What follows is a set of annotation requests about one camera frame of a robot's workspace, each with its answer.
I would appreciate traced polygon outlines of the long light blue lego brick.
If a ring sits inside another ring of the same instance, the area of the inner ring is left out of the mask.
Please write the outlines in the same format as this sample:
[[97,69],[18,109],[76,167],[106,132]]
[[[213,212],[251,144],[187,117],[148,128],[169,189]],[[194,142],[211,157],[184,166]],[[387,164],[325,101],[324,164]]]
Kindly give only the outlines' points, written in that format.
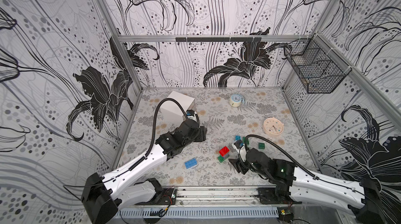
[[186,169],[194,168],[198,165],[196,158],[192,158],[184,163]]

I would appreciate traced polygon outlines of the red lego brick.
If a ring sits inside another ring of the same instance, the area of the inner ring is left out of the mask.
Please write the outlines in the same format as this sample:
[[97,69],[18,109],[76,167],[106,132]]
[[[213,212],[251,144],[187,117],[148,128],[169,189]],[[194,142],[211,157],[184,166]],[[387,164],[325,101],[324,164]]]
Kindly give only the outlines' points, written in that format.
[[219,150],[219,154],[224,157],[228,155],[230,152],[229,148],[227,146],[224,146],[222,149]]

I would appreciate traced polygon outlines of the long green lego brick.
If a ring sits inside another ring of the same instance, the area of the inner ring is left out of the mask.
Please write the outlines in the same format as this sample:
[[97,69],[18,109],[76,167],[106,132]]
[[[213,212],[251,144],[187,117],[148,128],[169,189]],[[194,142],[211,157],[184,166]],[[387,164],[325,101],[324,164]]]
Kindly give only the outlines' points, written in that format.
[[228,159],[228,156],[225,156],[225,157],[224,157],[224,156],[221,156],[221,155],[220,155],[220,156],[217,157],[217,159],[218,159],[218,161],[219,161],[220,163],[223,163],[225,160]]

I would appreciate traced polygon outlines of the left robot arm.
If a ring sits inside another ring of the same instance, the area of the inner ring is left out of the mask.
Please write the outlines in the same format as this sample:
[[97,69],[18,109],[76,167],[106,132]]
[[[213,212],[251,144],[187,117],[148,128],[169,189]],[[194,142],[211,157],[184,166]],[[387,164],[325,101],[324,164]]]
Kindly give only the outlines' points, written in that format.
[[103,176],[92,174],[82,186],[79,200],[91,223],[106,224],[119,210],[127,206],[159,203],[166,191],[157,179],[151,178],[141,183],[137,180],[179,155],[190,144],[206,140],[207,128],[200,124],[197,112],[184,110],[177,100],[163,99],[157,105],[155,113],[159,112],[165,102],[173,102],[181,110],[184,116],[181,125],[159,137],[152,130],[151,142],[146,152]]

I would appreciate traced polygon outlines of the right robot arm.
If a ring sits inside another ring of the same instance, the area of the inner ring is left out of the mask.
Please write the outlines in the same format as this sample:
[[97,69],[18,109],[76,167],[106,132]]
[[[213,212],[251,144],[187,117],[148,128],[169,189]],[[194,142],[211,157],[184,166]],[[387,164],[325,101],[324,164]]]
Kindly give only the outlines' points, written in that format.
[[[260,139],[283,153],[287,159],[272,159],[264,152],[249,148],[249,138]],[[256,173],[275,185],[274,196],[283,202],[320,204],[354,214],[362,224],[385,224],[384,208],[379,189],[372,179],[348,181],[313,172],[271,140],[259,135],[236,138],[233,148],[236,159],[229,162],[238,173]]]

